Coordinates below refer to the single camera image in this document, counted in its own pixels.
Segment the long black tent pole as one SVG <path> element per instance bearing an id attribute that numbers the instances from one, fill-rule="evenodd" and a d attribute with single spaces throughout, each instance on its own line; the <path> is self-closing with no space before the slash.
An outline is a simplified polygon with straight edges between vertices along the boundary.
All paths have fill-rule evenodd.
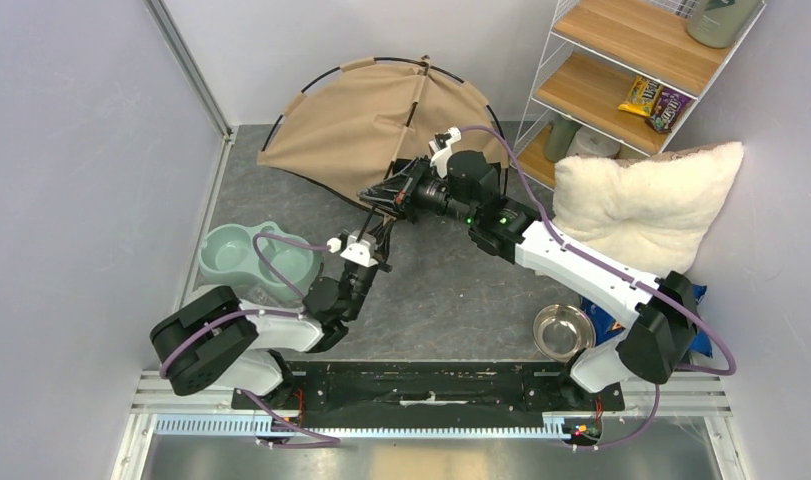
<path id="1" fill-rule="evenodd" d="M 431 57 L 430 57 L 429 54 L 424 54 L 424 55 L 422 55 L 420 57 L 419 65 L 423 69 L 423 71 L 422 71 L 423 76 L 426 76 L 428 74 L 428 72 L 430 70 L 430 67 L 431 67 L 431 62 L 432 62 L 432 60 L 431 60 Z M 404 124 L 405 127 L 409 127 L 411 125 L 412 119 L 413 119 L 413 117 L 415 115 L 415 112 L 416 112 L 416 109 L 417 109 L 417 105 L 418 105 L 418 101 L 413 100 L 412 103 L 411 103 L 409 113 L 408 113 L 408 117 L 407 117 L 406 122 Z M 391 176 L 391 174 L 393 173 L 395 162 L 396 162 L 396 156 L 394 156 L 393 159 L 390 161 L 390 163 L 388 165 L 388 168 L 387 168 L 387 171 L 386 171 L 386 173 L 384 175 L 384 180 L 387 180 Z M 377 210 L 378 210 L 378 208 L 376 206 L 373 206 L 369 210 L 369 214 L 368 214 L 364 224 L 362 225 L 362 227 L 361 227 L 361 229 L 359 231 L 359 234 L 357 235 L 357 240 L 358 241 L 360 241 L 362 239 L 362 237 L 364 236 L 364 234 L 367 231 L 367 228 L 368 228 L 373 216 L 376 214 Z"/>

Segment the yellow M&M's bag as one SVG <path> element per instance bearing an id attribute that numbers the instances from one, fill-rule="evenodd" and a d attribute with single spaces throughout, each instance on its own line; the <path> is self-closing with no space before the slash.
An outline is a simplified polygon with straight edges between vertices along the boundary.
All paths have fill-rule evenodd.
<path id="1" fill-rule="evenodd" d="M 649 118 L 662 90 L 660 82 L 637 75 L 626 98 L 618 105 L 618 110 Z"/>

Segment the stainless steel bowl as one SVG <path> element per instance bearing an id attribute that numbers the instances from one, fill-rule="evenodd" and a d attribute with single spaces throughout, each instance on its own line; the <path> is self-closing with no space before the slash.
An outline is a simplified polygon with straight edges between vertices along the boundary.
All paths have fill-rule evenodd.
<path id="1" fill-rule="evenodd" d="M 561 363 L 595 345 L 592 321 L 580 308 L 571 305 L 544 307 L 535 316 L 532 330 L 537 349 Z"/>

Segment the white fluffy pillow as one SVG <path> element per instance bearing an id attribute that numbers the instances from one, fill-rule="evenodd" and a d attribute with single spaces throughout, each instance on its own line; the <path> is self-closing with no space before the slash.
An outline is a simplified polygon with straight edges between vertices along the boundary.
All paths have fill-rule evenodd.
<path id="1" fill-rule="evenodd" d="M 686 273 L 744 159 L 742 143 L 647 159 L 567 157 L 556 165 L 554 224 L 629 267 Z"/>

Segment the white toilet paper roll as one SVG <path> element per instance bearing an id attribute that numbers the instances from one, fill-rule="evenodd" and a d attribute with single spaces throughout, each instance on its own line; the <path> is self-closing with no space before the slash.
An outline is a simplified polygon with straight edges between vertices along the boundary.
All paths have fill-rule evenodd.
<path id="1" fill-rule="evenodd" d="M 566 156 L 615 158 L 619 154 L 620 147 L 621 144 L 618 141 L 583 126 L 576 131 Z"/>

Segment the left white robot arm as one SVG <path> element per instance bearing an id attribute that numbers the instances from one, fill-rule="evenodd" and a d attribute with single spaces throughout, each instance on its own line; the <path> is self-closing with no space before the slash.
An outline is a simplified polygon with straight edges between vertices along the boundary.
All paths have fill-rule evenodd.
<path id="1" fill-rule="evenodd" d="M 389 270 L 392 221 L 324 245 L 275 222 L 212 231 L 200 264 L 220 284 L 159 322 L 159 375 L 187 396 L 211 385 L 249 390 L 271 408 L 295 393 L 284 350 L 330 350 L 349 332 L 377 274 Z"/>

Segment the blue Doritos chip bag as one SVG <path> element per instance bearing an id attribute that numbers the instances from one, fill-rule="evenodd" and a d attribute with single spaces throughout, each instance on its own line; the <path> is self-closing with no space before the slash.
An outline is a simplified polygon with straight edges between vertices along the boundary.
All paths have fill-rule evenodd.
<path id="1" fill-rule="evenodd" d="M 596 345 L 600 345 L 618 336 L 625 330 L 614 317 L 587 298 L 581 298 L 580 308 L 592 323 Z M 699 330 L 690 346 L 690 350 L 704 355 L 705 357 L 712 358 L 713 347 L 708 334 Z"/>

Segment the mint green pet bowl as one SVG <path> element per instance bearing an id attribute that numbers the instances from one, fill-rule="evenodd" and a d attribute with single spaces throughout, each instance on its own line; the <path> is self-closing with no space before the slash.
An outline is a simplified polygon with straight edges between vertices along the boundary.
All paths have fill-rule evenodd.
<path id="1" fill-rule="evenodd" d="M 210 231 L 199 246 L 199 271 L 210 284 L 255 286 L 279 303 L 293 303 L 323 270 L 322 253 L 299 248 L 299 243 L 307 241 L 272 221 L 225 224 Z"/>

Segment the grey-green jar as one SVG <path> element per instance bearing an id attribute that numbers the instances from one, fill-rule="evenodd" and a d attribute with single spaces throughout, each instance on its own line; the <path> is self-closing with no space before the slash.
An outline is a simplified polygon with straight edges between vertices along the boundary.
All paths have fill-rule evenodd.
<path id="1" fill-rule="evenodd" d="M 686 31 L 695 41 L 715 49 L 732 46 L 760 0 L 700 0 Z"/>

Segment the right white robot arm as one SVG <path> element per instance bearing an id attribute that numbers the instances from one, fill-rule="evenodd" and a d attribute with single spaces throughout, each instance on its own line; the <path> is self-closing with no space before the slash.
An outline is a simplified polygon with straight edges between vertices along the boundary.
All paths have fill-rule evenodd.
<path id="1" fill-rule="evenodd" d="M 605 310 L 622 332 L 572 355 L 560 400 L 582 409 L 605 387 L 630 378 L 663 385 L 696 334 L 696 299 L 678 272 L 665 278 L 633 269 L 571 239 L 549 219 L 504 195 L 499 169 L 477 151 L 452 154 L 440 175 L 427 158 L 360 190 L 358 198 L 397 219 L 430 211 L 465 222 L 484 252 L 560 282 Z"/>

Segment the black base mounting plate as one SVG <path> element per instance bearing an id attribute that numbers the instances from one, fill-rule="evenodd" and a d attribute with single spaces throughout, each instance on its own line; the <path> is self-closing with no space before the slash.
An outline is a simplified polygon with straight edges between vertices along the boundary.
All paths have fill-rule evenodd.
<path id="1" fill-rule="evenodd" d="M 537 427 L 545 414 L 591 416 L 625 408 L 614 383 L 587 393 L 550 361 L 308 361 L 264 403 L 299 411 L 305 428 Z"/>

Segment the green cylinder bottle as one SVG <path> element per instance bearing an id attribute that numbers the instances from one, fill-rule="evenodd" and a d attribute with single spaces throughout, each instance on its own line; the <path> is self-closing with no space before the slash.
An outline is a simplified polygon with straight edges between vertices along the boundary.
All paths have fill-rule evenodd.
<path id="1" fill-rule="evenodd" d="M 544 156 L 557 163 L 566 157 L 567 151 L 581 124 L 563 114 L 557 114 L 553 119 L 549 136 L 544 145 Z"/>

